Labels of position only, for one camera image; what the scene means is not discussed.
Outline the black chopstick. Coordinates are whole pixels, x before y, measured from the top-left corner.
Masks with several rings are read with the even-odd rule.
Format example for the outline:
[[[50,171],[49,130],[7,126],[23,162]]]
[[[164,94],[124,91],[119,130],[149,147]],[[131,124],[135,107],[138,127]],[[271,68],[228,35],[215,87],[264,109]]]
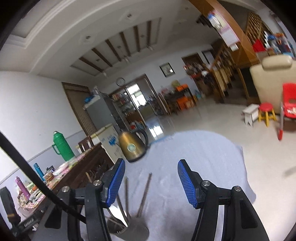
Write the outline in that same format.
[[[129,214],[128,178],[127,177],[125,177],[125,209],[126,209],[126,213]]]
[[[137,215],[136,215],[137,218],[139,218],[142,215],[142,211],[144,209],[144,204],[145,204],[147,194],[148,194],[148,191],[149,191],[149,185],[150,185],[151,179],[152,179],[152,173],[149,173],[147,183],[145,185],[144,193],[143,193],[143,196],[142,196],[142,200],[140,202],[140,206],[139,206],[138,211],[137,211]]]
[[[121,203],[121,200],[120,200],[119,195],[117,195],[116,200],[117,200],[117,203],[118,203],[118,206],[119,206],[120,212],[121,212],[121,214],[122,214],[122,216],[123,216],[123,218],[124,218],[126,224],[128,225],[128,217],[127,217],[127,215],[126,215],[126,213],[125,213],[125,211],[124,211],[124,209],[123,209],[123,206],[122,206],[122,203]]]

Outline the dark metal utensil cup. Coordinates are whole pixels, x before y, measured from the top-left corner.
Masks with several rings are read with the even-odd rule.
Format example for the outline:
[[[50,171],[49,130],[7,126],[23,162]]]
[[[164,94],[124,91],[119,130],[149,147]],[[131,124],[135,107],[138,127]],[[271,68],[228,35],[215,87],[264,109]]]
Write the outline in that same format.
[[[128,226],[118,225],[115,220],[107,221],[107,228],[110,234],[121,238],[122,240],[148,240],[149,229],[138,218],[131,217]]]

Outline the purple water bottle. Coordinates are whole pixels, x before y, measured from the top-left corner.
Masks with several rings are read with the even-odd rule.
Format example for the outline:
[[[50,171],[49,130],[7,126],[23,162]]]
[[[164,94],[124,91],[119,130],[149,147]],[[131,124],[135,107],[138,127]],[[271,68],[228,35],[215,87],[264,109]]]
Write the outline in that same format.
[[[30,193],[18,176],[16,177],[15,182],[18,185],[18,187],[20,188],[20,190],[22,191],[22,193],[24,194],[24,196],[26,197],[26,199],[29,200]]]

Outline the teal water bottle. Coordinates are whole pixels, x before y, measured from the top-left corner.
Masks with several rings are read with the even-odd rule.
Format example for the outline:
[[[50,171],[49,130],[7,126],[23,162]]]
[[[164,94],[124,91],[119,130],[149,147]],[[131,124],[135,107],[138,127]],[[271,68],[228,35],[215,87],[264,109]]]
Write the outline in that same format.
[[[41,178],[41,180],[45,181],[44,173],[43,173],[43,171],[41,170],[41,168],[39,167],[39,165],[37,163],[34,163],[34,168],[35,168],[37,174],[39,175],[39,177]]]

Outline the dark carved wooden sideboard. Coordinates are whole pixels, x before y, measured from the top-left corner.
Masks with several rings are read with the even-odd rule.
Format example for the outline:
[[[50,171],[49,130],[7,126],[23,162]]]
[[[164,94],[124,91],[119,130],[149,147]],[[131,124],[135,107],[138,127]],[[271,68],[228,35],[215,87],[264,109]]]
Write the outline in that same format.
[[[106,150],[98,144],[78,156],[78,161],[69,164],[60,176],[54,177],[47,184],[47,187],[54,194],[57,194],[64,186],[72,189],[82,188],[96,179],[101,179],[113,165]]]

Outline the green thermos jug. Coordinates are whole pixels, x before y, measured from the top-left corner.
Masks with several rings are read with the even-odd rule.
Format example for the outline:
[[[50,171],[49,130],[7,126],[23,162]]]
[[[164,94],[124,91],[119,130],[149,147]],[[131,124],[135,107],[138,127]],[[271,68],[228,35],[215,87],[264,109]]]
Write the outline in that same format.
[[[53,133],[53,143],[54,144],[52,145],[52,148],[54,149],[55,153],[62,156],[64,161],[67,162],[75,157],[75,154],[73,153],[62,133],[58,131]]]

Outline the grey blue table cloth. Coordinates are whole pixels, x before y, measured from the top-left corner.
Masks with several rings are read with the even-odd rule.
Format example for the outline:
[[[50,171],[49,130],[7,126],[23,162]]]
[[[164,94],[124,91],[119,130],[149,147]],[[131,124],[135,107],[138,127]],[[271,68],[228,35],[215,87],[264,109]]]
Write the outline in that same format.
[[[131,240],[190,240],[200,205],[209,186],[242,188],[250,202],[250,187],[241,146],[208,131],[185,131],[153,142],[135,162],[126,162],[118,195],[129,214],[149,234],[133,232]]]

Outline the gold electric kettle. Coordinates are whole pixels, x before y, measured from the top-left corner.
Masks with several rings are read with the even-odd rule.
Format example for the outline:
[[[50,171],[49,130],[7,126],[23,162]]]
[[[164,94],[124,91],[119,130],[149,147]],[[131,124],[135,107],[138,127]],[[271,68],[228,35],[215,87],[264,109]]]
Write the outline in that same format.
[[[149,145],[146,132],[140,128],[122,131],[118,136],[118,141],[124,156],[130,163],[141,159],[147,152]]]

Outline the white small step stool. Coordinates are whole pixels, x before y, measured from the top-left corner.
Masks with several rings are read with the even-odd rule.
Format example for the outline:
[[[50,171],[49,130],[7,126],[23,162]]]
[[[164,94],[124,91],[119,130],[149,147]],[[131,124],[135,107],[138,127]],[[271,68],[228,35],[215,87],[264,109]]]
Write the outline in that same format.
[[[243,109],[244,122],[247,126],[253,127],[254,122],[258,119],[258,109],[258,104],[251,104]]]

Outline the red plastic child chair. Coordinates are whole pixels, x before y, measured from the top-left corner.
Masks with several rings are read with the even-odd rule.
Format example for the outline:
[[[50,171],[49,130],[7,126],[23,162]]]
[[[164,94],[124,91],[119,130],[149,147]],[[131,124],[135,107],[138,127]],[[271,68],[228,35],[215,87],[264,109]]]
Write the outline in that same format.
[[[283,137],[283,126],[285,118],[295,119],[295,83],[283,84],[282,102],[280,104],[280,130],[278,140]]]

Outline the dark wooden side table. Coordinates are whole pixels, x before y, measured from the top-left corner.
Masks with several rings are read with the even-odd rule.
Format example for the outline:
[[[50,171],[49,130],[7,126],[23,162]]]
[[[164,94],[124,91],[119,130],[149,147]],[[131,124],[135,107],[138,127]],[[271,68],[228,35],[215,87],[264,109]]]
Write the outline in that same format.
[[[197,104],[196,97],[193,96],[188,85],[181,85],[172,91],[166,93],[158,93],[158,97],[168,115],[173,113],[178,114],[184,109],[189,109]]]

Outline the wooden stair railing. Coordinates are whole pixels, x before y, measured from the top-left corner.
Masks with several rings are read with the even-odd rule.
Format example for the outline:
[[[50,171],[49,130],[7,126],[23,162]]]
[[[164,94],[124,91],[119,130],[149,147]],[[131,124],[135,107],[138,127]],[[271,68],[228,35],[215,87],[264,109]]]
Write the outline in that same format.
[[[214,61],[210,64],[210,73],[220,94],[219,102],[225,104],[247,105],[248,92],[239,68],[228,50],[226,44],[216,40],[211,44]]]

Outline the round wall clock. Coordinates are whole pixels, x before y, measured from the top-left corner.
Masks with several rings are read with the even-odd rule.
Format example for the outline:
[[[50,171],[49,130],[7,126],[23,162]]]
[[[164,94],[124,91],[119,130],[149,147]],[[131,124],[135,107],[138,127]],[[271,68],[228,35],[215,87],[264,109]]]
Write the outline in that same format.
[[[122,77],[117,78],[116,85],[119,87],[125,86],[125,79]]]

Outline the framed wall picture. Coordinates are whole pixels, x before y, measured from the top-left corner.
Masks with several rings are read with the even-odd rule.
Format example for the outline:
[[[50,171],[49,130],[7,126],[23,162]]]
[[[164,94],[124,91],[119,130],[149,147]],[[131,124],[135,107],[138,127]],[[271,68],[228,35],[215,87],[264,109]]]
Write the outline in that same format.
[[[171,67],[170,63],[165,63],[159,66],[160,70],[162,71],[165,77],[169,77],[175,74],[173,68]]]

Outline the wall calendar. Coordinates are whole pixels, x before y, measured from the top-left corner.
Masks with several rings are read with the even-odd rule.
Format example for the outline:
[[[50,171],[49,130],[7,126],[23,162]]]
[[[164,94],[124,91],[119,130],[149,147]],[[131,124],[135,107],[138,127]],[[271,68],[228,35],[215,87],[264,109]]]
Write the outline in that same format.
[[[213,10],[208,13],[207,18],[228,47],[240,42],[234,30],[230,27],[227,21],[217,12],[217,10]]]

